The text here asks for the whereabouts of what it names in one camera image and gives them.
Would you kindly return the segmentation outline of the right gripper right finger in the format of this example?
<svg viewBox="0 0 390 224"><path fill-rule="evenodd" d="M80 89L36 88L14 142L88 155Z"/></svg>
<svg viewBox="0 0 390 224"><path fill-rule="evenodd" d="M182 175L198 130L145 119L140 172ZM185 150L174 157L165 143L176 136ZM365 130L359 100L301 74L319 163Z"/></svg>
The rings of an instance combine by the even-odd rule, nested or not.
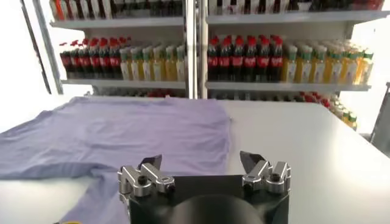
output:
<svg viewBox="0 0 390 224"><path fill-rule="evenodd" d="M245 174L242 187L247 194L265 189L272 194L284 194L291 189L291 167L279 161L273 166L259 154L239 152Z"/></svg>

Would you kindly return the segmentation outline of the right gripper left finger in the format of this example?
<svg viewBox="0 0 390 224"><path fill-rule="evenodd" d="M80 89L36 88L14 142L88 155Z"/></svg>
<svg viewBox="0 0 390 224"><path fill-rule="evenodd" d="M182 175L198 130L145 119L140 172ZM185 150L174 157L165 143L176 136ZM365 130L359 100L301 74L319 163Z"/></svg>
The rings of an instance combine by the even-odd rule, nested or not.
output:
<svg viewBox="0 0 390 224"><path fill-rule="evenodd" d="M162 155L156 155L144 158L137 168L122 166L118 171L119 193L136 197L147 197L152 189L162 194L174 193L175 179L160 171L161 162Z"/></svg>

